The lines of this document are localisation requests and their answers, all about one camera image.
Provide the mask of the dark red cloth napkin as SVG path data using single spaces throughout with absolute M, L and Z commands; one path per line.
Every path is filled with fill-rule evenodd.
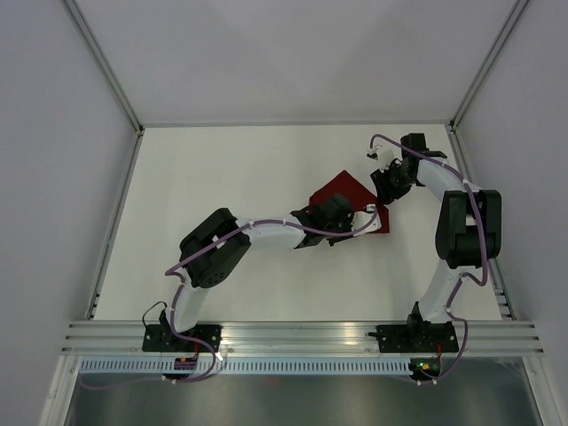
M 327 184 L 313 193 L 309 198 L 310 205 L 322 205 L 330 199 L 334 194 L 343 195 L 350 203 L 356 213 L 363 212 L 369 204 L 374 204 L 378 212 L 380 226 L 372 231 L 376 234 L 388 234 L 390 232 L 390 214 L 389 210 L 382 205 L 377 196 L 369 191 L 348 171 L 343 170 Z

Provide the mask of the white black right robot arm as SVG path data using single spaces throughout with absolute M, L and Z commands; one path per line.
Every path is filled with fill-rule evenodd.
M 458 319 L 452 305 L 465 280 L 483 287 L 489 279 L 488 262 L 501 251 L 501 194 L 469 182 L 444 153 L 427 147 L 422 133 L 409 133 L 395 145 L 400 158 L 371 175 L 378 201 L 389 205 L 413 186 L 424 186 L 436 196 L 438 266 L 406 323 L 379 325 L 371 336 L 381 353 L 456 353 Z

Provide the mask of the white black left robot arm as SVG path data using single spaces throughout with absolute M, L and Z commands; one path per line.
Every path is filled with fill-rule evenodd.
M 185 351 L 193 343 L 193 328 L 208 292 L 223 283 L 251 249 L 305 249 L 323 240 L 353 235 L 355 210 L 335 193 L 320 205 L 294 210 L 283 218 L 237 218 L 228 208 L 214 211 L 180 242 L 180 258 L 166 272 L 177 277 L 162 340 L 173 351 Z

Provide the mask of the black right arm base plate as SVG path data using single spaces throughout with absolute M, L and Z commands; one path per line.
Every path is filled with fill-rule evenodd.
M 379 325 L 368 334 L 377 343 L 380 353 L 457 353 L 459 344 L 451 322 L 411 327 Z

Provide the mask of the right aluminium side rail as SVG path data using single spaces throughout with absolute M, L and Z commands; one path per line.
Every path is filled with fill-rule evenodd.
M 448 137 L 454 150 L 455 160 L 465 179 L 466 190 L 470 192 L 471 212 L 478 228 L 483 274 L 486 278 L 491 277 L 498 301 L 504 303 L 506 315 L 502 316 L 505 319 L 516 320 L 517 317 L 511 310 L 510 300 L 504 288 L 501 272 L 494 261 L 501 253 L 501 195 L 496 190 L 487 190 L 475 183 L 456 131 L 449 130 Z

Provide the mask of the aluminium side rail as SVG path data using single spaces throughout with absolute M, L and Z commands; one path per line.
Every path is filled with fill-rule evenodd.
M 128 196 L 128 191 L 130 189 L 130 181 L 132 179 L 134 169 L 136 167 L 138 153 L 142 145 L 144 134 L 145 134 L 144 128 L 142 128 L 137 133 L 134 145 L 130 150 L 130 155 L 128 157 L 126 169 L 120 180 L 117 198 L 111 210 L 110 222 L 105 234 L 105 239 L 103 241 L 103 246 L 99 255 L 99 259 L 96 263 L 93 280 L 91 283 L 90 296 L 83 314 L 84 320 L 92 320 L 94 318 L 95 311 L 97 309 L 100 290 L 102 289 L 102 286 L 104 284 L 104 279 L 107 273 L 108 262 L 110 256 L 112 255 L 114 239 L 120 225 L 122 211 Z
M 510 300 L 504 288 L 501 272 L 494 261 L 501 253 L 501 195 L 496 190 L 487 190 L 475 183 L 456 131 L 449 130 L 448 137 L 454 150 L 455 160 L 465 179 L 466 190 L 470 192 L 471 212 L 478 228 L 483 274 L 486 278 L 491 277 L 498 301 L 504 303 L 506 315 L 502 316 L 505 319 L 516 320 L 517 317 L 511 310 Z

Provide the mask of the left aluminium side rail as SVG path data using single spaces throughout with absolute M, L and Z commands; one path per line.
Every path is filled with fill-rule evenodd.
M 144 128 L 142 128 L 137 133 L 134 145 L 130 150 L 130 155 L 128 157 L 126 169 L 120 180 L 117 198 L 111 210 L 110 222 L 105 234 L 105 239 L 103 241 L 103 246 L 99 255 L 99 259 L 96 263 L 93 280 L 91 283 L 90 296 L 83 314 L 84 320 L 92 320 L 94 318 L 95 311 L 97 309 L 100 290 L 102 289 L 102 286 L 104 284 L 104 279 L 107 273 L 108 262 L 110 256 L 112 255 L 114 239 L 120 225 L 122 211 L 128 196 L 128 191 L 130 189 L 130 181 L 132 179 L 134 169 L 136 167 L 138 153 L 142 145 L 144 134 L 145 134 Z

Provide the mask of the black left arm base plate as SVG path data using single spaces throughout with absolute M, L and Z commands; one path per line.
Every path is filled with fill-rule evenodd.
M 218 324 L 197 324 L 183 332 L 185 339 L 175 336 L 169 325 L 148 325 L 143 338 L 142 352 L 209 352 L 218 351 L 222 340 L 222 326 Z

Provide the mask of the right aluminium frame post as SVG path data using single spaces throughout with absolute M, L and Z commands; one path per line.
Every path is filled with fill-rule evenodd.
M 455 113 L 448 121 L 448 129 L 450 131 L 455 132 L 464 120 L 476 96 L 482 89 L 485 80 L 491 74 L 495 63 L 503 53 L 509 39 L 512 37 L 531 3 L 531 0 L 516 0 L 512 4 L 505 20 L 502 22 L 497 36 L 494 38 L 488 52 L 484 56 Z

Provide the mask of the aluminium frame post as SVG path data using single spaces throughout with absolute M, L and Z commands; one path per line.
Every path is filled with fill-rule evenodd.
M 482 89 L 485 80 L 491 74 L 495 63 L 503 53 L 509 39 L 512 37 L 531 3 L 531 0 L 516 0 L 512 4 L 505 20 L 502 22 L 497 36 L 494 38 L 488 52 L 484 56 L 455 113 L 448 121 L 448 129 L 450 131 L 455 132 L 464 120 L 476 96 Z
M 83 14 L 79 3 L 76 0 L 62 0 L 60 3 L 74 25 L 77 33 L 82 38 L 88 53 L 92 56 L 95 65 L 102 74 L 103 79 L 108 85 L 115 101 L 128 120 L 131 128 L 137 136 L 140 136 L 144 130 L 144 126 L 138 119 L 133 106 L 116 77 L 110 62 L 108 61 L 106 54 L 103 52 L 88 20 Z

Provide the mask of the aluminium front rail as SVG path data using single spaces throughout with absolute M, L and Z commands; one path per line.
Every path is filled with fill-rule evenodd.
M 221 322 L 210 342 L 224 355 L 237 357 L 365 357 L 406 353 L 391 330 L 399 321 L 347 322 Z M 136 321 L 74 321 L 59 344 L 63 355 L 141 355 L 145 327 Z M 542 356 L 544 346 L 530 321 L 471 321 L 454 323 L 452 345 L 466 357 Z

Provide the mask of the left aluminium frame post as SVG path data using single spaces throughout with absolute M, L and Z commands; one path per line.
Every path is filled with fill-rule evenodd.
M 108 61 L 106 54 L 103 52 L 88 20 L 83 14 L 79 3 L 76 0 L 62 0 L 60 3 L 74 25 L 77 33 L 82 38 L 88 53 L 92 56 L 95 65 L 102 74 L 103 79 L 108 85 L 115 101 L 128 120 L 131 128 L 137 136 L 140 136 L 144 130 L 144 126 L 138 119 L 133 106 L 116 77 L 110 62 Z

